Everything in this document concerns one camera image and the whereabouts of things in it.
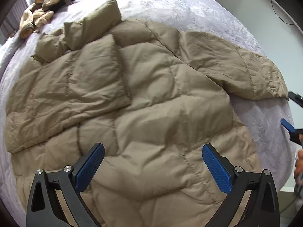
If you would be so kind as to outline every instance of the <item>silver bolt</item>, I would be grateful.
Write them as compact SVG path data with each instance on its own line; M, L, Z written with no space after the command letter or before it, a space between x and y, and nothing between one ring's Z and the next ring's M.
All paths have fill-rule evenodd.
M240 166L236 166L235 170L236 172L241 173L243 171L243 168Z
M71 169L72 169L71 166L66 166L66 167L64 167L64 171L65 171L65 172L69 172Z
M264 174L267 175L267 176L269 176L270 175L270 170L267 170L267 169L264 170Z
M42 174L42 172L43 172L43 169L38 169L38 170L36 171L36 174L37 174L37 175L40 175L40 174Z

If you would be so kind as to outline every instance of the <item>cord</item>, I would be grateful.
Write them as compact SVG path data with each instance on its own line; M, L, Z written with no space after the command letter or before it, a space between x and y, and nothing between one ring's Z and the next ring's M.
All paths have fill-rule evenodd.
M274 5L272 5L272 10L275 12L275 14L277 15L277 13L276 13L276 11L274 10ZM279 16L278 16L278 18L280 19L280 20L282 20L285 24L288 24L288 25L294 25L294 24L289 24L289 23L286 23L283 19L281 19Z
M280 211L280 214L283 213L287 208L289 208L293 203L294 201L296 200L297 197L295 197L286 207L284 207L281 211Z

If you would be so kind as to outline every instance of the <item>white plush bedspread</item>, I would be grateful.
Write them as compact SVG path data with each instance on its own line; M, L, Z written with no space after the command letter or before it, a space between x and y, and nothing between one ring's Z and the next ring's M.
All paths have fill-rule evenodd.
M78 20L106 1L108 0L76 0L55 13L51 23L45 25L42 31L50 33L66 21ZM206 31L264 54L253 35L214 0L117 1L122 19L152 19L179 30ZM25 227L26 215L16 194L15 177L10 154L5 148L3 129L9 91L18 79L20 68L34 53L40 34L32 34L27 40L18 39L18 34L11 39L9 45L0 49L0 196L17 223ZM261 166L271 170L276 188L280 190L291 173L296 150L296 146L289 141L288 133L280 126L282 117L292 123L287 100L276 98L251 101L231 95L231 104L256 141Z

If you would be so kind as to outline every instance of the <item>blue gripper pad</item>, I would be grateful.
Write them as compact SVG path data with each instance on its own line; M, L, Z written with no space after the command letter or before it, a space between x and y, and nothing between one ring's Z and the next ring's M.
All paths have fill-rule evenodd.
M83 167L76 175L75 191L77 193L83 192L87 189L93 176L98 170L102 160L105 156L105 149L102 144L96 148L96 150L90 155Z
M280 121L281 125L283 125L289 132L295 133L295 128L286 121L286 119L281 119Z
M219 189L222 192L229 194L232 189L231 176L207 145L204 145L202 148L202 158Z

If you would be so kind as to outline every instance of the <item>beige puffer jacket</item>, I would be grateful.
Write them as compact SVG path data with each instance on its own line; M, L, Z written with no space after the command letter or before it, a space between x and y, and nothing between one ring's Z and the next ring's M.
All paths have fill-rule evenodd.
M106 157L81 194L101 224L204 226L225 194L202 146L261 169L227 92L287 96L267 58L208 33L121 21L115 0L43 34L7 103L5 141L23 206L37 169L61 170L101 142Z

